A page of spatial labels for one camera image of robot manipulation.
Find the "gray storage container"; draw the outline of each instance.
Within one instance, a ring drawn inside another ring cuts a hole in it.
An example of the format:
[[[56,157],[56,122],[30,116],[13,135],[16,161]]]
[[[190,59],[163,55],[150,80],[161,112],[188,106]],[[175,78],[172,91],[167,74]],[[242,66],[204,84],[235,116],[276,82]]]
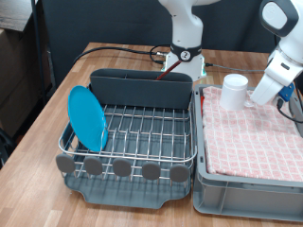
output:
[[[200,99],[207,86],[210,85],[197,85],[194,91],[196,127],[193,136],[198,149],[193,187],[195,209],[205,214],[303,221],[303,183],[207,173]],[[297,120],[303,120],[301,107],[294,96],[290,109]],[[303,135],[302,124],[297,127]]]

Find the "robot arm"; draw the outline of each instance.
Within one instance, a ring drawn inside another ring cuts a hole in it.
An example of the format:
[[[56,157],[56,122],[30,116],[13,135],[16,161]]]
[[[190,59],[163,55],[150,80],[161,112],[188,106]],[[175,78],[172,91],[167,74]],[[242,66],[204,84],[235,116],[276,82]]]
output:
[[[303,1],[264,0],[260,20],[281,38],[251,99],[264,105],[303,72]]]
[[[177,61],[182,63],[173,72],[185,73],[195,81],[201,77],[204,59],[201,55],[203,23],[193,15],[193,6],[209,5],[220,0],[159,0],[169,11],[172,20],[171,52],[166,69]]]

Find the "wooden table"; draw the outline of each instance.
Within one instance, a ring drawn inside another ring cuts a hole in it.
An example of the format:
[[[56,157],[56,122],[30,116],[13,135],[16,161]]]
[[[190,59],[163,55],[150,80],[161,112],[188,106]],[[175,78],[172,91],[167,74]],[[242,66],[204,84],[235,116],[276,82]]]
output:
[[[116,44],[89,44],[86,50]],[[150,46],[123,45],[149,51]],[[246,69],[264,69],[267,54],[204,51],[206,62]],[[198,213],[192,194],[168,201],[159,210],[86,203],[63,182],[55,157],[61,153],[58,139],[68,121],[66,101],[75,85],[86,85],[99,68],[159,70],[149,56],[104,50],[79,60],[34,122],[18,148],[0,171],[0,226],[299,226],[299,223],[253,218],[230,218]],[[222,84],[229,70],[209,67],[202,83]],[[256,86],[259,73],[244,73],[249,86]]]

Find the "pink checkered cloth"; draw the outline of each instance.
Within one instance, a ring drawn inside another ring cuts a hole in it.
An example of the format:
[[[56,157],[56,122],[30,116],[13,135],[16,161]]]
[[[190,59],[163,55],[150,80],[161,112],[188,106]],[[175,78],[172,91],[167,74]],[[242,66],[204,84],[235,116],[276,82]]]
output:
[[[272,102],[228,112],[220,106],[221,89],[203,91],[208,173],[303,182],[303,138],[293,121]],[[287,105],[282,111],[291,115]]]

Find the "black cable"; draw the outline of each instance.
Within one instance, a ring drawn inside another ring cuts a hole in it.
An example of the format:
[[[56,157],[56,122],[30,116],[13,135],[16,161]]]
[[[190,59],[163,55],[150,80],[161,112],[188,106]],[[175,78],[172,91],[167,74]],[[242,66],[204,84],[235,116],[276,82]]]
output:
[[[46,104],[45,76],[44,76],[44,68],[43,68],[43,65],[42,65],[42,54],[41,54],[41,48],[40,48],[40,37],[39,37],[39,30],[38,30],[38,17],[37,17],[36,1],[35,0],[31,0],[31,8],[32,8],[32,16],[33,16],[33,19],[34,19],[35,33],[36,33],[36,45],[37,45],[38,63],[39,63],[40,78],[41,78],[42,99],[43,99],[44,105],[45,105]]]
[[[154,53],[151,51],[150,52],[147,52],[147,51],[139,51],[139,50],[132,50],[132,49],[128,49],[128,48],[122,48],[122,47],[113,47],[113,46],[103,46],[103,47],[97,47],[97,48],[94,48],[94,49],[90,49],[88,51],[85,51],[84,53],[80,54],[79,56],[77,56],[75,59],[74,59],[74,63],[73,65],[77,62],[77,60],[79,60],[82,56],[84,55],[87,55],[89,53],[92,53],[94,51],[98,51],[98,50],[105,50],[105,49],[114,49],[114,50],[121,50],[121,51],[127,51],[127,52],[131,52],[131,53],[135,53],[135,54],[146,54],[146,55],[156,55],[157,53]]]
[[[213,63],[206,63],[205,64],[205,67],[211,67],[211,66],[214,66],[214,67],[220,67],[220,68],[224,68],[224,69],[229,69],[229,70],[234,70],[234,71],[241,71],[241,72],[264,72],[264,70],[251,70],[251,69],[237,69],[237,68],[229,68],[229,67],[225,67],[225,66],[222,66],[222,65],[218,65],[218,64],[213,64]]]
[[[164,64],[164,61],[159,61],[159,60],[155,60],[153,57],[152,57],[152,51],[155,49],[155,48],[157,48],[157,47],[170,47],[170,44],[159,44],[159,45],[156,45],[156,46],[154,46],[152,49],[151,49],[151,51],[150,51],[150,58],[151,58],[151,60],[153,61],[153,62],[155,62],[155,63],[158,63],[158,64]]]
[[[301,106],[301,109],[302,109],[302,112],[303,112],[303,104],[302,104],[301,94],[299,92],[299,89],[298,89],[298,86],[297,86],[297,80],[296,79],[294,79],[294,85],[295,85],[295,90],[296,90],[297,96],[299,98],[300,106]]]
[[[289,117],[288,115],[286,115],[284,112],[282,112],[282,111],[281,111],[281,108],[282,108],[283,104],[284,104],[284,101],[283,101],[282,98],[280,98],[280,99],[277,101],[277,104],[276,104],[277,110],[278,110],[283,116],[285,116],[286,118],[290,119],[291,121],[296,122],[296,123],[298,123],[298,124],[303,124],[303,121],[295,120],[295,119]]]
[[[277,46],[277,39],[276,39],[276,35],[274,35],[275,37],[275,46]]]

